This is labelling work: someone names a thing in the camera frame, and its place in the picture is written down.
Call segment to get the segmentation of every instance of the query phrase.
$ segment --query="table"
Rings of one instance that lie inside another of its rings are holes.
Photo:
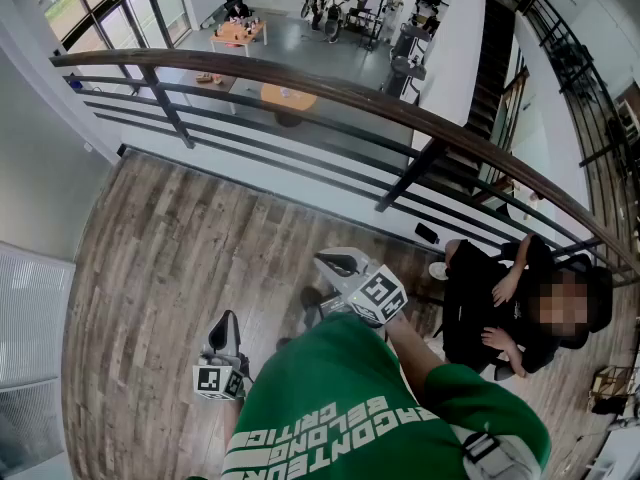
[[[289,97],[285,98],[282,95],[281,89],[282,87],[278,85],[264,84],[260,91],[260,97],[262,101],[302,111],[309,110],[318,99],[318,97],[313,94],[294,91],[293,89],[289,89]],[[276,122],[282,126],[292,127],[302,122],[302,118],[286,112],[274,112],[274,114],[276,116]]]
[[[191,87],[201,87],[204,89],[210,89],[212,91],[231,92],[233,84],[235,84],[236,80],[238,79],[235,76],[220,75],[222,77],[221,84],[216,85],[213,83],[213,81],[206,82],[204,84],[199,84],[198,82],[196,82],[196,75],[197,73],[195,73],[194,71],[187,71],[178,83],[181,85],[190,85]],[[194,105],[191,103],[191,101],[188,98],[189,95],[187,95],[187,93],[183,93],[183,96],[184,96],[184,99],[187,100],[187,103],[193,107]],[[232,102],[229,102],[229,107],[231,108],[231,113],[235,114],[236,106]]]
[[[220,29],[220,33],[216,36],[213,34],[209,40],[211,41],[211,49],[216,51],[216,43],[223,44],[238,44],[244,46],[244,52],[247,57],[249,55],[249,43],[254,40],[258,36],[258,34],[262,31],[262,35],[264,38],[264,45],[267,46],[267,22],[261,21],[256,25],[255,30],[251,32],[250,35],[246,35],[245,28],[238,23],[231,23],[227,21],[224,23]]]

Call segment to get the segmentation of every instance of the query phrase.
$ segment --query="phone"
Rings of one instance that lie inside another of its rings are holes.
[[[419,222],[416,226],[416,235],[424,238],[430,244],[437,244],[438,242],[440,242],[438,234],[422,224],[422,222]]]

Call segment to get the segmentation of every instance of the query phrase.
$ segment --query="green t-shirt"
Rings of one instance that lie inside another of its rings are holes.
[[[546,464],[546,428],[500,386],[449,364],[428,375],[425,392],[422,408],[387,345],[357,316],[331,315],[264,365],[222,480],[464,479],[460,442],[447,423],[518,436]]]

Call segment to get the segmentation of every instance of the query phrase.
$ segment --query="radiator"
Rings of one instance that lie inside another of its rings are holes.
[[[0,242],[0,476],[65,451],[60,371],[74,271]]]

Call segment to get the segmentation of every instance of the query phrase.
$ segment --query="wooden floor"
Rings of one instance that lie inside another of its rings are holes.
[[[439,318],[416,297],[441,297],[434,257],[402,242],[273,196],[128,152],[88,224],[67,319],[63,410],[77,479],[219,477],[220,404],[192,393],[191,365],[207,325],[239,319],[256,375],[283,336],[295,336],[307,284],[322,287],[314,252],[359,247],[387,264],[410,295],[409,316],[430,336]],[[547,424],[549,478],[578,479],[608,418],[586,413],[601,365],[630,364],[634,288],[616,292],[614,324],[513,389]]]

